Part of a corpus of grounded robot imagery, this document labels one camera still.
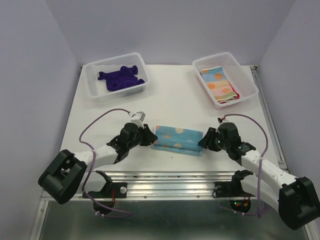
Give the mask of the blue dotted cartoon towel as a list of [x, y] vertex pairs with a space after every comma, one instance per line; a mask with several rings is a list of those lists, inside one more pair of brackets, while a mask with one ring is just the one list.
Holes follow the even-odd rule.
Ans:
[[203, 139], [202, 131], [157, 125], [154, 134], [157, 136], [157, 140], [152, 145], [154, 150], [202, 156], [203, 148], [198, 145], [198, 142]]

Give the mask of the purple towel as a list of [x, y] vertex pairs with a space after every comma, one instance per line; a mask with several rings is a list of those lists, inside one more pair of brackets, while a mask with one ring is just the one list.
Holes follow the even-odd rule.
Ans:
[[100, 71], [97, 80], [105, 81], [107, 90], [115, 92], [144, 84], [145, 81], [137, 77], [138, 73], [139, 70], [136, 65], [132, 67], [122, 66], [118, 71]]

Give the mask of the orange dotted cartoon towel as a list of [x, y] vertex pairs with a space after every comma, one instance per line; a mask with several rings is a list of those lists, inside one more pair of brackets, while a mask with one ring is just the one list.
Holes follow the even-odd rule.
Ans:
[[212, 93], [214, 99], [219, 104], [235, 101], [234, 99], [236, 95], [233, 92], [230, 86], [231, 83], [221, 66], [203, 69], [200, 71], [200, 75]]

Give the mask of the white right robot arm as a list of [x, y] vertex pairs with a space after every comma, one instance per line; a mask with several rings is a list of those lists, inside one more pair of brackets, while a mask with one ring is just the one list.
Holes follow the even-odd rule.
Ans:
[[204, 149], [226, 151], [243, 170], [236, 171], [231, 181], [215, 182], [215, 198], [236, 198], [252, 195], [276, 210], [282, 221], [297, 230], [320, 216], [320, 200], [313, 182], [296, 177], [263, 158], [256, 148], [241, 140], [236, 125], [222, 122], [210, 127], [198, 142]]

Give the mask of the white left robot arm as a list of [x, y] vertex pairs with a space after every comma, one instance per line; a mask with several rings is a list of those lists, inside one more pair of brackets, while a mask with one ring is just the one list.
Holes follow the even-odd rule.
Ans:
[[77, 153], [61, 150], [40, 175], [38, 185], [59, 204], [65, 204], [79, 192], [90, 167], [95, 169], [118, 164], [131, 149], [150, 146], [157, 139], [147, 124], [137, 126], [132, 122], [126, 123], [119, 135], [102, 147]]

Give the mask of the white basket with towels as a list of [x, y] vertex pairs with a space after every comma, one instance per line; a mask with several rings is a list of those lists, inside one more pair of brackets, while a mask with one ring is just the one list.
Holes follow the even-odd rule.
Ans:
[[150, 82], [146, 64], [137, 52], [88, 63], [82, 73], [89, 97], [98, 102], [143, 92]]

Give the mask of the white empty plastic basket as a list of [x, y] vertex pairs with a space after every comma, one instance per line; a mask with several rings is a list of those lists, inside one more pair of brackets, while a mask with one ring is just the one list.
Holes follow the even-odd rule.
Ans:
[[229, 52], [196, 59], [192, 66], [216, 109], [249, 100], [259, 93], [250, 75]]

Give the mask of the aluminium rail frame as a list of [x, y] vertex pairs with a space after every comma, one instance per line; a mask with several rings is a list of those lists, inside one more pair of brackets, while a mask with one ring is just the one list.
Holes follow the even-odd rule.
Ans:
[[[286, 162], [276, 144], [275, 130], [271, 130], [271, 120], [264, 105], [262, 94], [254, 96], [243, 104], [224, 110], [215, 109], [205, 95], [193, 73], [191, 65], [147, 65], [146, 72], [149, 85], [146, 90], [131, 96], [120, 97], [111, 101], [97, 102], [90, 100], [86, 93], [86, 71], [81, 70], [76, 93], [62, 140], [61, 149], [68, 148], [82, 152], [85, 146], [76, 141], [77, 134], [94, 118], [109, 108], [142, 110], [146, 113], [145, 121], [152, 127], [155, 125], [182, 126], [206, 131], [208, 126], [216, 126], [218, 115], [235, 111], [250, 115], [257, 120], [267, 132], [270, 140], [266, 154], [274, 165], [279, 164], [286, 170]], [[169, 95], [167, 84], [172, 82], [174, 88], [181, 86], [183, 95]], [[173, 102], [190, 104], [187, 109], [179, 109]], [[110, 113], [99, 120], [84, 137], [94, 146], [102, 145], [110, 140], [125, 122], [124, 113]], [[256, 147], [263, 148], [264, 139], [254, 123], [242, 117], [232, 118], [242, 138]], [[213, 191], [215, 182], [230, 181], [237, 170], [244, 170], [236, 162], [230, 160], [226, 153], [205, 151], [202, 157], [183, 155], [167, 151], [156, 151], [150, 147], [137, 147], [130, 151], [129, 157], [119, 164], [98, 167], [111, 176], [115, 182], [128, 183], [126, 201], [191, 201], [214, 200], [209, 190]]]

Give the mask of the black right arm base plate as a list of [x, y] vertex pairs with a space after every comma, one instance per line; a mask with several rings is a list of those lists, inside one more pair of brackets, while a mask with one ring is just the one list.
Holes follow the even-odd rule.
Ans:
[[232, 183], [231, 181], [215, 182], [212, 192], [214, 198], [244, 198], [249, 195], [250, 193], [245, 192], [239, 183]]

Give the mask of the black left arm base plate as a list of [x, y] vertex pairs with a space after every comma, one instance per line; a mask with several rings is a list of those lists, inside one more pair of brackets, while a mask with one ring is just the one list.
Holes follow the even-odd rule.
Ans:
[[89, 191], [88, 195], [94, 199], [125, 199], [128, 184], [126, 182], [105, 183], [100, 191]]

